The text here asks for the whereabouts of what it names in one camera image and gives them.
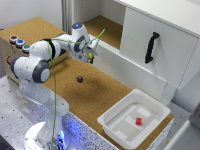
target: cork surface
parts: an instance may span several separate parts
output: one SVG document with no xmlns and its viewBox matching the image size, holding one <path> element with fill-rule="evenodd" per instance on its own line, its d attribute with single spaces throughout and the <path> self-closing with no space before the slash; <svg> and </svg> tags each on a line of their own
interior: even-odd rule
<svg viewBox="0 0 200 150">
<path fill-rule="evenodd" d="M 130 93 L 131 89 L 92 65 L 72 58 L 58 64 L 55 67 L 55 71 L 57 93 L 69 103 L 70 111 L 122 150 L 121 146 L 105 134 L 103 127 L 97 122 L 97 118 Z M 77 76 L 83 77 L 82 83 L 76 81 Z M 52 70 L 51 77 L 45 85 L 54 91 Z M 172 119 L 173 116 L 169 115 L 137 150 L 148 148 Z"/>
<path fill-rule="evenodd" d="M 85 24 L 89 33 L 94 36 L 105 28 L 103 40 L 119 48 L 122 26 L 101 16 Z M 27 44 L 33 44 L 44 38 L 55 37 L 60 33 L 64 33 L 64 31 L 37 17 L 1 31 L 0 36 L 9 42 L 10 36 L 18 35 Z M 131 92 L 131 89 L 92 65 L 72 58 L 56 65 L 55 71 L 57 93 L 69 103 L 70 111 L 119 149 L 123 149 L 104 133 L 102 126 L 97 122 L 97 118 Z M 84 81 L 78 83 L 76 81 L 77 76 L 82 76 Z M 54 91 L 52 70 L 45 85 Z M 173 116 L 169 115 L 137 150 L 146 149 L 172 119 Z"/>
<path fill-rule="evenodd" d="M 0 32 L 0 36 L 9 42 L 10 36 L 17 35 L 19 39 L 25 40 L 26 44 L 33 44 L 45 38 L 51 38 L 65 33 L 56 26 L 36 17 Z"/>
<path fill-rule="evenodd" d="M 92 20 L 89 20 L 84 23 L 86 26 L 88 33 L 93 36 L 99 35 L 103 29 L 105 29 L 105 33 L 103 34 L 101 40 L 104 42 L 120 49 L 121 38 L 122 38 L 122 30 L 123 26 L 115 23 L 103 16 L 98 16 Z"/>
</svg>

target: cable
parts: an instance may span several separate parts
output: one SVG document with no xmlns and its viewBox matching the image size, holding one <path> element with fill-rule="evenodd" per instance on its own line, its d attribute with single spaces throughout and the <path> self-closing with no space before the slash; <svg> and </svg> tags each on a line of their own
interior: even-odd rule
<svg viewBox="0 0 200 150">
<path fill-rule="evenodd" d="M 74 43 L 74 44 L 86 44 L 86 43 L 90 43 L 90 42 L 98 39 L 95 50 L 94 50 L 94 54 L 95 54 L 99 40 L 100 40 L 100 38 L 101 38 L 101 36 L 103 35 L 104 32 L 105 32 L 105 29 L 96 38 L 94 38 L 93 40 L 88 41 L 88 42 L 71 42 L 71 41 L 65 41 L 65 40 L 61 40 L 61 39 L 52 39 L 52 40 L 64 41 L 64 42 Z M 53 66 L 54 82 L 55 82 L 55 114 L 54 114 L 54 123 L 53 123 L 53 135 L 52 135 L 52 141 L 51 141 L 51 150 L 52 150 L 53 141 L 54 141 L 55 123 L 56 123 L 56 111 L 57 111 L 57 99 L 56 99 L 57 85 L 56 85 L 56 72 L 55 72 L 55 67 L 54 67 L 54 62 L 53 62 L 53 59 L 52 59 L 52 54 L 51 54 L 49 42 L 48 42 L 48 50 L 49 50 L 49 54 L 50 54 L 50 58 L 51 58 L 51 63 L 52 63 L 52 66 Z"/>
</svg>

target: cabinet handle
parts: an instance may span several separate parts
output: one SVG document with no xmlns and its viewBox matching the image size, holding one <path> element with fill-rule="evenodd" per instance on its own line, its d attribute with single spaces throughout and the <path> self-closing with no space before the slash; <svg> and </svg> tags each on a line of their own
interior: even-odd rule
<svg viewBox="0 0 200 150">
<path fill-rule="evenodd" d="M 151 62 L 153 60 L 153 57 L 151 57 L 151 53 L 153 50 L 153 46 L 154 46 L 154 40 L 157 39 L 160 35 L 156 32 L 153 32 L 153 36 L 151 37 L 150 41 L 149 41 L 149 45 L 148 45 L 148 49 L 147 49 L 147 54 L 145 57 L 145 63 L 148 64 L 149 62 Z"/>
</svg>

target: red block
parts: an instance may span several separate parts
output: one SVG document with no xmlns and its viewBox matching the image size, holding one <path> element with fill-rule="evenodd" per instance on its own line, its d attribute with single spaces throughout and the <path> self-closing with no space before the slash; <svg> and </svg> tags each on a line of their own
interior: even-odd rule
<svg viewBox="0 0 200 150">
<path fill-rule="evenodd" d="M 138 118 L 136 119 L 136 125 L 141 125 L 142 124 L 142 118 Z"/>
</svg>

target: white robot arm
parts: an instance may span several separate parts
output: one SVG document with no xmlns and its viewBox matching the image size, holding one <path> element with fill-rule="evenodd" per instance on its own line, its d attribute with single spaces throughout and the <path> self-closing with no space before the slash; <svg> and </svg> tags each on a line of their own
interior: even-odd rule
<svg viewBox="0 0 200 150">
<path fill-rule="evenodd" d="M 72 26 L 72 35 L 60 34 L 57 37 L 36 42 L 30 46 L 29 57 L 15 57 L 11 61 L 10 67 L 12 72 L 21 80 L 19 89 L 22 94 L 49 110 L 46 113 L 44 126 L 34 139 L 37 141 L 35 142 L 36 145 L 41 150 L 49 149 L 48 146 L 53 135 L 55 93 L 41 84 L 46 82 L 50 76 L 50 67 L 48 64 L 48 61 L 51 59 L 50 56 L 52 55 L 52 59 L 54 59 L 61 54 L 62 50 L 71 50 L 74 59 L 92 63 L 94 53 L 99 55 L 101 52 L 97 41 L 98 39 L 90 42 L 90 37 L 85 26 L 82 23 L 76 23 Z M 93 53 L 92 59 L 88 55 L 89 53 Z M 59 137 L 60 132 L 63 130 L 62 116 L 68 113 L 69 104 L 57 95 L 57 107 L 59 109 L 56 112 L 55 139 L 57 136 Z M 61 145 L 58 149 L 66 149 L 66 146 Z"/>
</svg>

